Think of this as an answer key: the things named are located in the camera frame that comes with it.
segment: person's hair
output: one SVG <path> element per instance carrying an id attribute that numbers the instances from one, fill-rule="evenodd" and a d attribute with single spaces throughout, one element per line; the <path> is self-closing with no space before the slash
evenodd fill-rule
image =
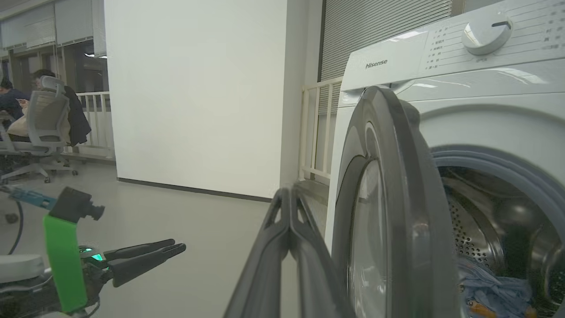
<path id="1" fill-rule="evenodd" d="M 32 76 L 35 79 L 40 79 L 42 76 L 52 76 L 54 78 L 56 77 L 55 73 L 51 72 L 50 70 L 46 70 L 46 69 L 35 71 L 35 72 L 33 72 Z"/>
<path id="2" fill-rule="evenodd" d="M 2 81 L 0 82 L 0 87 L 4 89 L 13 89 L 14 85 L 12 85 L 12 82 L 10 82 L 8 78 L 2 78 Z"/>

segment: ceiling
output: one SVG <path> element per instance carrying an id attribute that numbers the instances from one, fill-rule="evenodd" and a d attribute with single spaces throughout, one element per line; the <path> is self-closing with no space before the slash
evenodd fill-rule
<path id="1" fill-rule="evenodd" d="M 0 0 L 0 12 L 28 1 L 29 0 Z"/>

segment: door glass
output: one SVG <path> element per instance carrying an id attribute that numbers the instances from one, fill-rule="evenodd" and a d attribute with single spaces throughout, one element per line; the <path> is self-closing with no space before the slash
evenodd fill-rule
<path id="1" fill-rule="evenodd" d="M 349 289 L 359 318 L 386 315 L 386 219 L 379 162 L 361 178 L 353 213 Z"/>

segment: white railing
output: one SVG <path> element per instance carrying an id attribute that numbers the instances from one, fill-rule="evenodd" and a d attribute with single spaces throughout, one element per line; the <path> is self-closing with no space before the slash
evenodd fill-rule
<path id="1" fill-rule="evenodd" d="M 310 179 L 310 174 L 319 175 L 329 180 L 331 152 L 330 147 L 333 144 L 334 128 L 332 126 L 332 96 L 335 89 L 338 89 L 342 77 L 321 81 L 314 85 L 304 85 L 302 87 L 302 120 L 300 131 L 300 180 Z M 328 101 L 325 112 L 324 135 L 319 134 L 319 123 L 321 116 L 320 110 L 320 90 L 328 87 Z M 324 147 L 319 149 L 318 141 L 323 138 Z M 321 152 L 321 163 L 319 162 L 319 152 Z"/>
<path id="2" fill-rule="evenodd" d="M 67 153 L 79 157 L 114 158 L 114 136 L 110 111 L 110 92 L 77 93 L 84 110 L 84 115 L 92 129 L 86 137 L 86 143 L 78 144 L 79 152 L 66 147 Z"/>

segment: chair backrest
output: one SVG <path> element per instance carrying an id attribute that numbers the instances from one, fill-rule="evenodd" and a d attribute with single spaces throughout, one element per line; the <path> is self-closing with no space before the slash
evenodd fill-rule
<path id="1" fill-rule="evenodd" d="M 29 139 L 33 145 L 63 147 L 61 123 L 69 112 L 69 99 L 65 97 L 63 81 L 51 76 L 40 78 L 41 91 L 33 91 L 26 114 Z"/>

